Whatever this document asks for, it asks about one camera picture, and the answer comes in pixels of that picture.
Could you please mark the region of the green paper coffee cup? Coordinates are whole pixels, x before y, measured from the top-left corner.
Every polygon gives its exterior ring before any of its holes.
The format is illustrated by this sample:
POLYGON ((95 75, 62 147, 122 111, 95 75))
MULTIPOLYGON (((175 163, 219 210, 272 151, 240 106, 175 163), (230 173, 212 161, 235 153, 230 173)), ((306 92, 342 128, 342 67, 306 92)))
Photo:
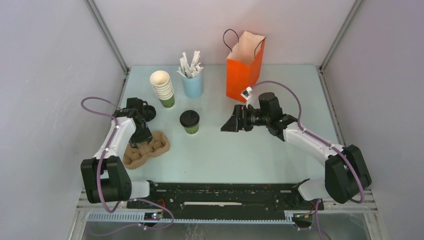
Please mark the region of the green paper coffee cup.
POLYGON ((187 134, 193 135, 193 134, 196 134, 199 131, 199 126, 200 126, 199 124, 196 124, 196 125, 191 126, 191 127, 184 126, 184 130, 187 134))

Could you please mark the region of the orange paper bag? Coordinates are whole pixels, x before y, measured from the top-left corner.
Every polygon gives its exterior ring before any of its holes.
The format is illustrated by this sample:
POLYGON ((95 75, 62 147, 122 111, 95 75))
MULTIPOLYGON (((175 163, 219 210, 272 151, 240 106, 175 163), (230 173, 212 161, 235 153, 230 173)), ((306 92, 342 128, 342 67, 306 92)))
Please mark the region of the orange paper bag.
POLYGON ((260 77, 267 38, 248 31, 236 37, 234 46, 226 45, 230 49, 226 59, 226 96, 244 103, 242 91, 255 85, 260 77))

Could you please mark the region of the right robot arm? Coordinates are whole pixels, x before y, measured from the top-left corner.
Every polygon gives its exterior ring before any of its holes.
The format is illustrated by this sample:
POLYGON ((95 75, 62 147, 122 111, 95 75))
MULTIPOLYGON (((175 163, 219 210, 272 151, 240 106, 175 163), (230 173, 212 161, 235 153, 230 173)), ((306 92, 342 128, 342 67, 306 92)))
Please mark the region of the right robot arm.
POLYGON ((259 108, 236 104, 220 130, 248 132, 255 126, 265 126, 272 136, 302 149, 324 167, 323 179, 307 178, 292 187, 290 201, 295 208, 304 209, 311 200, 324 198, 344 204, 372 184, 363 154, 357 146, 321 142, 300 129, 297 118, 283 112, 272 92, 260 94, 258 100, 259 108))

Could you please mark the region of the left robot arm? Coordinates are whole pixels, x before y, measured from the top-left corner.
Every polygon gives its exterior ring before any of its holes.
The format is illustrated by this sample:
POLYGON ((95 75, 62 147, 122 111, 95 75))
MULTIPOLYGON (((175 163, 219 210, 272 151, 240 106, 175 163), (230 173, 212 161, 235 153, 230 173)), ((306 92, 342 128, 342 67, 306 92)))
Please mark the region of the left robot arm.
POLYGON ((131 181, 123 165, 127 147, 137 149, 139 144, 149 143, 152 139, 152 133, 138 109, 124 108, 114 112, 111 128, 102 146, 92 158, 84 159, 80 165, 85 192, 91 204, 101 202, 98 190, 100 182, 105 202, 135 198, 135 184, 142 190, 138 201, 145 208, 156 206, 158 194, 149 189, 146 181, 131 181))

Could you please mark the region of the brown cardboard cup carrier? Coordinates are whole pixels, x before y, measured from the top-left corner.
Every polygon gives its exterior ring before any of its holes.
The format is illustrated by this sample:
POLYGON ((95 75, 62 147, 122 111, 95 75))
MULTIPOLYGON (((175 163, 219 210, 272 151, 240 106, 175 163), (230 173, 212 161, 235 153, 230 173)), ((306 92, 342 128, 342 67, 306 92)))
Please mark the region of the brown cardboard cup carrier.
POLYGON ((137 147, 127 145, 123 155, 123 165, 134 170, 144 165, 149 159, 159 157, 171 148, 170 141, 163 131, 152 132, 152 140, 147 143, 139 143, 137 147))

